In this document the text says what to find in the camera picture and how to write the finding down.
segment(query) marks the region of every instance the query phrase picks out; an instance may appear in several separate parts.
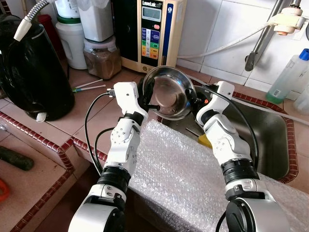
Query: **stainless steel sink basin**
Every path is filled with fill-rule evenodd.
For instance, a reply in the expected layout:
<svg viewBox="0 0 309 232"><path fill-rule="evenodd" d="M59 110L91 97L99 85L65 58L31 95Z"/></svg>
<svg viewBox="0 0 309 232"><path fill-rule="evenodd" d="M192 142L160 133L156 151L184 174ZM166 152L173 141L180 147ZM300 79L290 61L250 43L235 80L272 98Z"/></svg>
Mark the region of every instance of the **stainless steel sink basin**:
<svg viewBox="0 0 309 232"><path fill-rule="evenodd" d="M237 102L235 104L246 116L258 140L258 172L274 179L280 179L287 175L289 171L289 156L287 129L284 119L281 116L254 109ZM228 106L224 110L224 114L233 123L240 137L248 142L251 154L254 154L251 134L237 112L232 106ZM163 119L162 123L196 141L197 137L185 128L189 128L200 135L203 133L192 114L178 121Z"/></svg>

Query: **robotic arm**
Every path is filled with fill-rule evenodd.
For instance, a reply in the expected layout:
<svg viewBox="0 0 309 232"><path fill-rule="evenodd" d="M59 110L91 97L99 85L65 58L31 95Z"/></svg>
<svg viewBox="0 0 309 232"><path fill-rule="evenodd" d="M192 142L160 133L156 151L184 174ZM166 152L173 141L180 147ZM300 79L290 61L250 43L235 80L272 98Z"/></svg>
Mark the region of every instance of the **robotic arm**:
<svg viewBox="0 0 309 232"><path fill-rule="evenodd" d="M219 82L215 91L231 99L234 86ZM152 88L140 96L135 83L117 83L109 89L117 98L124 117L112 131L112 146L96 185L75 213L69 232L123 232L124 208L129 180L137 163L140 127L148 118ZM242 140L222 114L228 102L214 95L194 114L203 126L213 153L225 177L226 221L230 232L288 232L287 219L259 179L250 157L249 145Z"/></svg>

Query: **black kettle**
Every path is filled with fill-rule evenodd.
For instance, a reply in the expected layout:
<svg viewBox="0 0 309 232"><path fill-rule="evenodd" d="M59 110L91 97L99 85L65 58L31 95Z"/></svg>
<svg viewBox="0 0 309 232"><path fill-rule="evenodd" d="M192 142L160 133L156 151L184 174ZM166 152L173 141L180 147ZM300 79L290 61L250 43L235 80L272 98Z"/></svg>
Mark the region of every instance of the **black kettle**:
<svg viewBox="0 0 309 232"><path fill-rule="evenodd" d="M21 19L0 15L0 86L9 99L38 122L52 121L74 106L74 95L42 24L20 41Z"/></svg>

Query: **orange object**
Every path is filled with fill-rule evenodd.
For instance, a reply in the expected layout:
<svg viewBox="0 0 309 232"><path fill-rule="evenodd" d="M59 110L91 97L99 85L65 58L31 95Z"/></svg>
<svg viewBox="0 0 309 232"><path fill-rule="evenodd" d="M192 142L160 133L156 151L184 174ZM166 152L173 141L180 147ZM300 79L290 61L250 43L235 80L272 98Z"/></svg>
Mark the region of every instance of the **orange object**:
<svg viewBox="0 0 309 232"><path fill-rule="evenodd" d="M0 195L0 202L4 201L10 195L9 187L0 179L0 189L2 190L2 194Z"/></svg>

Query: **white pipe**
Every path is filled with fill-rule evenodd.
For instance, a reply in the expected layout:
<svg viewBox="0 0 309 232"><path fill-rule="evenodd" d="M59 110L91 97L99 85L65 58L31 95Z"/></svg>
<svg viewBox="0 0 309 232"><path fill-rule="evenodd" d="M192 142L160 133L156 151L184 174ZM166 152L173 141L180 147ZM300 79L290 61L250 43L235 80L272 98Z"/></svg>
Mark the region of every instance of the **white pipe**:
<svg viewBox="0 0 309 232"><path fill-rule="evenodd" d="M202 85L209 86L209 84L206 84L205 82L203 82L203 81L201 81L201 80L199 80L199 79L197 79L195 77L190 76L190 79L195 80L196 82L199 82ZM260 106L257 106L257 105L253 105L253 104L250 104L248 102L239 100L238 98L232 97L232 100L235 101L235 102L238 102L240 104L243 104L243 105L246 105L246 106L258 109L258 110L262 110L262 111L265 111L265 112L273 113L275 115L279 115L279 116L282 116L282 117L286 117L286 118L289 118L289 119L291 119L293 121L300 122L302 124L305 124L305 125L309 126L309 122L307 122L305 120L302 120L300 118L297 118L297 117L294 117L294 116L291 116L291 115L287 115L287 114L283 114L283 113L279 113L279 112L274 111L274 110L269 109L269 108L264 108L264 107L260 107Z"/></svg>
<svg viewBox="0 0 309 232"><path fill-rule="evenodd" d="M250 36L252 36L252 35L258 33L260 30L263 30L264 28L268 27L269 25L270 25L269 23L265 23L265 24L259 26L259 27L258 27L257 29L255 29L254 31L250 32L249 34L247 34L247 35L245 35L245 36L243 36L243 37L241 37L241 38L238 38L238 39L236 39L236 40L234 40L234 41L232 41L232 42L230 42L230 43L228 43L228 44L226 44L226 45L224 45L224 46L221 46L221 47L219 47L219 48L217 48L217 49L214 49L214 50L212 50L212 51L209 51L209 52L206 52L206 53L202 53L202 54L198 54L198 55L177 56L177 58L180 58L180 59L190 59L190 58L197 58L197 57L204 57L204 56L211 55L211 54L213 54L213 53L222 51L222 50L224 50L224 49L226 49L226 48L228 48L228 47L230 47L230 46L233 46L233 45L235 45L235 44L237 44L237 43L239 43L239 42L241 42L241 41L243 41L243 40L249 38Z"/></svg>

